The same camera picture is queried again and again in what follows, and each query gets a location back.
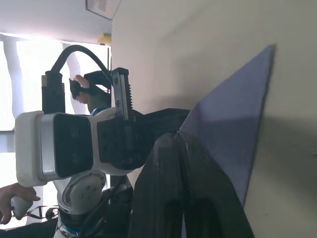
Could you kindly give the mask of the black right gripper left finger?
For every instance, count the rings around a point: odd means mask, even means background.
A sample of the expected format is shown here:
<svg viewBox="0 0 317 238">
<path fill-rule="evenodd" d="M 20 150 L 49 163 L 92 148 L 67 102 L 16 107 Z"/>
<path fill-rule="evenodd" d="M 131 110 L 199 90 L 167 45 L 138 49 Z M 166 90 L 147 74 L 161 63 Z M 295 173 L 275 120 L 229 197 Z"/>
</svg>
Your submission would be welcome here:
<svg viewBox="0 0 317 238">
<path fill-rule="evenodd" d="M 181 237 L 181 188 L 176 142 L 166 134 L 155 142 L 135 182 L 129 237 Z"/>
</svg>

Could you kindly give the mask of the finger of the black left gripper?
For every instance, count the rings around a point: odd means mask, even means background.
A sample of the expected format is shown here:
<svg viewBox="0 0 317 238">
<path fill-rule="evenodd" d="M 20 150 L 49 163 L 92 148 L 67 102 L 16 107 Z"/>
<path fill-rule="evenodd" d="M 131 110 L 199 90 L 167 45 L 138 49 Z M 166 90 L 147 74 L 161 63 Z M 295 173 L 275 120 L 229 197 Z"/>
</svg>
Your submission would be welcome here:
<svg viewBox="0 0 317 238">
<path fill-rule="evenodd" d="M 116 114 L 122 116 L 124 120 L 133 120 L 132 95 L 128 77 L 129 71 L 122 67 L 112 71 Z"/>
<path fill-rule="evenodd" d="M 176 108 L 167 108 L 148 114 L 135 111 L 135 146 L 149 147 L 160 136 L 177 132 L 189 112 L 186 109 Z"/>
</svg>

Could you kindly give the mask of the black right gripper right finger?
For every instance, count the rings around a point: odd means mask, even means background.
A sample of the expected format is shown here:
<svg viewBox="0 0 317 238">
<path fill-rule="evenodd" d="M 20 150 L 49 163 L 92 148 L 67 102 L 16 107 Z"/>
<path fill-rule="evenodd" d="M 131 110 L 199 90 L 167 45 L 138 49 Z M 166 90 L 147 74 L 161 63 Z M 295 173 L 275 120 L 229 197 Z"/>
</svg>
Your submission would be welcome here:
<svg viewBox="0 0 317 238">
<path fill-rule="evenodd" d="M 231 179 L 209 152 L 185 135 L 178 147 L 187 237 L 254 237 Z"/>
</svg>

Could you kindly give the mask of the person's bare hand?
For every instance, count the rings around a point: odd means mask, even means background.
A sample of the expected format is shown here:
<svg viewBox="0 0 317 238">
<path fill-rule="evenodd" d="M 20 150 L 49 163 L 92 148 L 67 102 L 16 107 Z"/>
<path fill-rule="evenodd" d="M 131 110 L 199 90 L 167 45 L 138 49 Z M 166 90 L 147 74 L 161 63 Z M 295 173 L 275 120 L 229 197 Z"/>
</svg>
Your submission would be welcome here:
<svg viewBox="0 0 317 238">
<path fill-rule="evenodd" d="M 11 199 L 19 196 L 25 200 L 39 201 L 36 191 L 32 187 L 23 187 L 18 183 L 0 188 L 0 211 L 2 213 L 1 224 L 6 225 L 11 220 Z"/>
</svg>

